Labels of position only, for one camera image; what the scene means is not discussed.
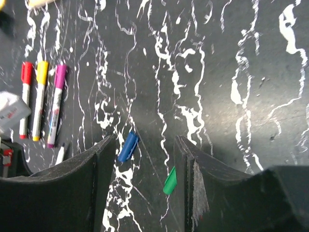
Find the blue marker cap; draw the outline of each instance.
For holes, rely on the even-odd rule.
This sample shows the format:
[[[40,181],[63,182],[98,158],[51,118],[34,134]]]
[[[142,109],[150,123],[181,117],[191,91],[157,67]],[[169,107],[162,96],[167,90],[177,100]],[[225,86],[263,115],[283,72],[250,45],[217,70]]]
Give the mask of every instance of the blue marker cap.
[[[118,160],[120,162],[126,162],[128,159],[131,158],[138,141],[139,141],[138,136],[131,131],[118,157]]]

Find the green marker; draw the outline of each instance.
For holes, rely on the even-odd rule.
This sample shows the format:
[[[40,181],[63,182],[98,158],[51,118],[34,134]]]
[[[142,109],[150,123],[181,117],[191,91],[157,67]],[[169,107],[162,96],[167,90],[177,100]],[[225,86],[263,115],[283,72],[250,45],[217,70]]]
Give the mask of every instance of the green marker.
[[[172,171],[170,171],[169,176],[166,178],[164,182],[163,192],[167,195],[171,195],[176,185],[177,185],[176,169],[175,167],[173,167]]]

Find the yellow marker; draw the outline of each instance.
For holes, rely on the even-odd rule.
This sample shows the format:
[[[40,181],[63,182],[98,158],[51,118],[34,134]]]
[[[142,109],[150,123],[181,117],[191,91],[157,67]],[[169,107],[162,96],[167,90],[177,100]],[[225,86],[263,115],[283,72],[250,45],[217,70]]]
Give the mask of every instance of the yellow marker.
[[[47,73],[48,73],[48,62],[46,61],[39,62],[37,72],[38,92],[37,92],[37,99],[35,101],[35,111],[34,111],[33,129],[32,129],[33,141],[40,140],[40,132],[41,132],[40,127],[41,127],[41,118],[43,111],[44,91],[45,91]]]
[[[4,7],[5,5],[5,0],[0,0],[0,10]]]
[[[55,0],[29,0],[29,7],[41,7]]]

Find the yellow object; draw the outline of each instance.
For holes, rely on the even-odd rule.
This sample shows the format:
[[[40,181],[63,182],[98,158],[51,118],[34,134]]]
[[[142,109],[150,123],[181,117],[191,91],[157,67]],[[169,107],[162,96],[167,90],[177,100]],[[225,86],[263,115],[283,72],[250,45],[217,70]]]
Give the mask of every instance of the yellow object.
[[[37,74],[37,81],[39,84],[46,84],[47,79],[47,72],[48,72],[48,62],[41,61],[38,63],[38,74]]]
[[[5,5],[5,0],[0,0],[0,10],[4,7]]]
[[[40,140],[40,138],[39,137],[33,137],[32,140],[35,141],[35,142],[38,142]]]
[[[55,0],[29,0],[29,7],[41,7]]]

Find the marble table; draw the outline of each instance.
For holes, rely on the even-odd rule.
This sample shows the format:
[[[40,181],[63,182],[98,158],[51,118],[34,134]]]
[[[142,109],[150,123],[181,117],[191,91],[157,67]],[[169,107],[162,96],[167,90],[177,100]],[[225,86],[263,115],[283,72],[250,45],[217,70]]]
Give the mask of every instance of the marble table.
[[[175,135],[249,174],[309,163],[308,8],[305,0],[57,0],[34,11],[7,0],[0,90],[21,95],[22,62],[50,62],[42,139],[21,141],[18,127],[8,135],[32,171],[55,164],[59,148],[45,139],[55,68],[67,64],[57,143],[72,156],[113,133],[118,155],[131,130],[140,137],[131,161],[114,165],[102,230],[179,231],[162,191]]]

